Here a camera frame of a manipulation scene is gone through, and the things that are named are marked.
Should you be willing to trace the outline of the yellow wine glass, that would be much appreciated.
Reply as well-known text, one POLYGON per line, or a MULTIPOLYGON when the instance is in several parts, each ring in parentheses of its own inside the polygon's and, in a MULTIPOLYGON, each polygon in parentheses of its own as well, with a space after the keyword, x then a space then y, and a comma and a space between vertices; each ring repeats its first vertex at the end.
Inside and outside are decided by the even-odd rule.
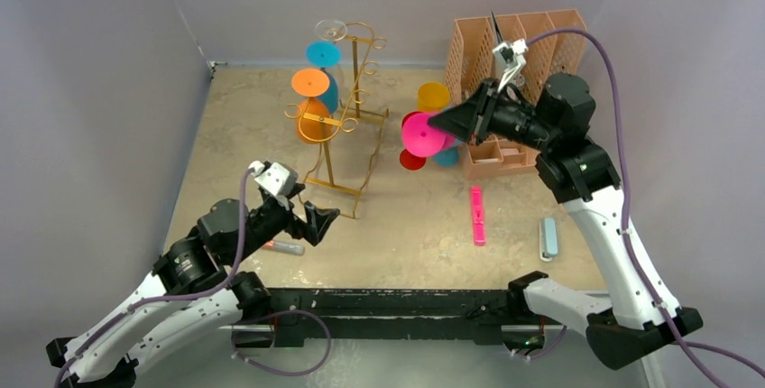
POLYGON ((421 112, 437 112, 450 104, 448 88, 438 82, 427 82, 421 85, 417 95, 417 110, 421 112))

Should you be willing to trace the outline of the light blue wine glass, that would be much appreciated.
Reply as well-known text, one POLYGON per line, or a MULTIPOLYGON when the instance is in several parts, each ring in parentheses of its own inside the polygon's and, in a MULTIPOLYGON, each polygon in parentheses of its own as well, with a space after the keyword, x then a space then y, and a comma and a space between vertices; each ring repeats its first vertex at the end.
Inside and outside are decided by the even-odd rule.
POLYGON ((448 148, 444 148, 433 156, 435 163, 442 167, 452 167, 459 162, 460 142, 452 143, 448 148))

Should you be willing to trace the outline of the magenta wine glass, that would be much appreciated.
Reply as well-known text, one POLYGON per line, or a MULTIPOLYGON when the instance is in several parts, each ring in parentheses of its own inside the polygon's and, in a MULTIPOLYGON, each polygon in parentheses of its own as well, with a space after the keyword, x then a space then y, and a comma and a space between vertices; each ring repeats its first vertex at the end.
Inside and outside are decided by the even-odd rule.
POLYGON ((405 149, 417 157, 428 158, 454 145, 456 138, 429 124, 435 113, 416 111, 405 116, 401 140, 405 149))

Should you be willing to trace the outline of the red wine glass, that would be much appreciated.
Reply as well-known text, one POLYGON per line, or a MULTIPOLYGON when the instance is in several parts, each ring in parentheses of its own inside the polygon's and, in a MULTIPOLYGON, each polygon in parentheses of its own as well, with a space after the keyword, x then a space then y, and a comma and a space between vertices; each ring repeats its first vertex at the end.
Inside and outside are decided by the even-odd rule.
MULTIPOLYGON (((401 126, 405 126, 406 122, 414 115, 419 114, 419 111, 412 111, 408 113, 406 116, 404 116, 401 120, 401 126)), ((407 149, 403 149, 399 155, 399 162, 400 165, 409 170, 409 171, 417 171, 420 170, 427 162, 427 159, 424 157, 419 157, 411 152, 409 152, 407 149)))

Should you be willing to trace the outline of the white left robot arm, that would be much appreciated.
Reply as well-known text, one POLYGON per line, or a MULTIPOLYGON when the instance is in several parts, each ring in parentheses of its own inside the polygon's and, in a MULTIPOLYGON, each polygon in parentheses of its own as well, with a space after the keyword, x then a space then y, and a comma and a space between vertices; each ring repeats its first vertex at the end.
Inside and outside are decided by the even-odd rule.
POLYGON ((305 215, 295 215, 291 200, 304 188, 260 187, 255 209, 243 199, 216 202, 108 316, 46 346, 59 370, 54 386, 132 387, 139 374, 209 331, 278 317, 270 291, 240 264, 281 232, 321 242, 340 212, 307 201, 305 215))

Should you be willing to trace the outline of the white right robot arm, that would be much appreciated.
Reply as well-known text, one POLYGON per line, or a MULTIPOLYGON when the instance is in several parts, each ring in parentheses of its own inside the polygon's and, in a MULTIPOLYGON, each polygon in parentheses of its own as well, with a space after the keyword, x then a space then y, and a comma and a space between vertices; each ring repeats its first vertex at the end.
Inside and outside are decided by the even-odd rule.
POLYGON ((548 77, 535 103, 513 100, 486 79, 429 125, 462 142, 496 135, 537 151, 538 175, 585 238, 608 297, 534 272, 510 282, 506 309, 519 322, 540 315, 562 323, 585 336, 603 365, 618 370, 700 329, 703 320, 668 290, 623 212, 626 187, 607 151, 588 136, 595 106, 587 83, 572 74, 548 77))

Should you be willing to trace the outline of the orange wine glass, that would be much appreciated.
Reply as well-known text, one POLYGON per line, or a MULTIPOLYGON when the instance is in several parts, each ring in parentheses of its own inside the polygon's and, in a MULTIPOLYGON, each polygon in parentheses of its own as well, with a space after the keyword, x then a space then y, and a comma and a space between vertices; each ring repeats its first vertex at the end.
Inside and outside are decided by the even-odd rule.
POLYGON ((327 106, 319 99, 330 87, 329 77, 321 69, 300 69, 293 75, 290 85, 297 94, 305 97, 298 105, 296 134, 304 143, 318 143, 331 132, 330 124, 318 120, 329 118, 327 106))

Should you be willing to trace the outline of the teal rear wine glass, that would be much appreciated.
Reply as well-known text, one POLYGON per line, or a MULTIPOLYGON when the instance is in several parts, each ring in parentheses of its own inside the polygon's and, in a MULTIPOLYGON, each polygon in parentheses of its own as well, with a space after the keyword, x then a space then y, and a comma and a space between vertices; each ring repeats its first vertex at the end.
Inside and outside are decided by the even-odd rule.
POLYGON ((329 79, 327 91, 318 99, 332 115, 339 107, 339 87, 335 77, 329 73, 329 69, 341 60, 341 50, 333 42, 318 41, 312 42, 306 48, 305 55, 309 63, 318 67, 329 79))

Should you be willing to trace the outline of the clear wine glass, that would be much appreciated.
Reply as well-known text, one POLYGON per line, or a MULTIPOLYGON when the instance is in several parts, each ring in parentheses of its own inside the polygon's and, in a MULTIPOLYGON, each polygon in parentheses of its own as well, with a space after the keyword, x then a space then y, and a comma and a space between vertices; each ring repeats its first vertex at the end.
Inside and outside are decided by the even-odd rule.
POLYGON ((339 42, 347 36, 347 25, 339 19, 324 19, 316 23, 314 33, 322 41, 339 42))

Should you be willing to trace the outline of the orange grey marker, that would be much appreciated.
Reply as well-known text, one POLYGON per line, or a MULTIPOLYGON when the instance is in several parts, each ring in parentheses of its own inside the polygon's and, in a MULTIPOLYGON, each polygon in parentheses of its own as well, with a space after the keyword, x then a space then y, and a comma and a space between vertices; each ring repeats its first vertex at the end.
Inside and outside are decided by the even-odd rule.
POLYGON ((292 255, 298 255, 298 256, 302 256, 305 254, 305 248, 302 245, 285 243, 280 241, 272 240, 264 244, 263 248, 271 250, 271 251, 283 253, 283 254, 292 254, 292 255))

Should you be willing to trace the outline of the white folder in organizer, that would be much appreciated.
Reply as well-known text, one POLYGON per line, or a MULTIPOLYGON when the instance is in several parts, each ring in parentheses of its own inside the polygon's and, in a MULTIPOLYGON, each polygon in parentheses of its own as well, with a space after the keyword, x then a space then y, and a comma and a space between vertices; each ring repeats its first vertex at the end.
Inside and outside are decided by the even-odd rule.
POLYGON ((502 31, 496 20, 494 12, 491 12, 491 20, 494 28, 494 36, 497 41, 497 44, 493 48, 494 76, 499 79, 507 68, 507 62, 504 57, 504 50, 506 49, 506 46, 504 45, 502 31))

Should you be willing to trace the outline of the pink highlighter marker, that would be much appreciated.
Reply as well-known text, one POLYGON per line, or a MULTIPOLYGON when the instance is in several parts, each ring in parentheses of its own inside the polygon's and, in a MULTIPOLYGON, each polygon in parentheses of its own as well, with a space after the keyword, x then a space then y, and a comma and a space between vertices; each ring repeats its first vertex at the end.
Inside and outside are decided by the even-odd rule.
POLYGON ((484 203, 480 186, 472 186, 470 193, 471 218, 474 245, 485 245, 484 203))

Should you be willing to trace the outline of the peach plastic file organizer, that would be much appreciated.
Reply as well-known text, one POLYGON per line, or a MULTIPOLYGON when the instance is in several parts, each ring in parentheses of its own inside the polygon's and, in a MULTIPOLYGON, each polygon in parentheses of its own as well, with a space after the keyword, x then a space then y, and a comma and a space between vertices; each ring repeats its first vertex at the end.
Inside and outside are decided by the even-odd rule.
MULTIPOLYGON (((496 20, 505 40, 530 40, 544 32, 562 28, 584 30, 585 22, 575 9, 526 14, 500 14, 496 20)), ((447 54, 445 85, 450 104, 465 100, 480 81, 494 74, 492 49, 497 41, 491 16, 456 19, 447 54)), ((541 93, 548 76, 575 73, 585 48, 585 38, 574 33, 557 33, 528 45, 526 66, 517 86, 531 102, 541 93)), ((538 152, 492 135, 479 145, 459 147, 459 161, 467 180, 498 178, 534 173, 538 152)))

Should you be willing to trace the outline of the light blue white eraser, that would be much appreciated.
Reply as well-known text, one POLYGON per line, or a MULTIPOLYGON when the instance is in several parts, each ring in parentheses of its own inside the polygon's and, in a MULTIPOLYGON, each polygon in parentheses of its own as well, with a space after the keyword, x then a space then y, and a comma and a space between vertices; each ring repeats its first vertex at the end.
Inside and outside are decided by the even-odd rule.
POLYGON ((550 262, 558 256, 558 229, 552 217, 545 217, 539 223, 539 258, 550 262))

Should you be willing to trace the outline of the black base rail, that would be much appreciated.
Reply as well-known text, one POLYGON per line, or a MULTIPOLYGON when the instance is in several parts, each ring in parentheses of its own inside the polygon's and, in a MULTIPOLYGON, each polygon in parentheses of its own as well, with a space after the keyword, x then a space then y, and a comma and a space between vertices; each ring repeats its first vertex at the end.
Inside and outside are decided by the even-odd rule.
POLYGON ((273 322, 248 320, 234 333, 243 347, 302 347, 308 339, 466 340, 522 344, 539 317, 510 304, 506 290, 274 288, 273 322))

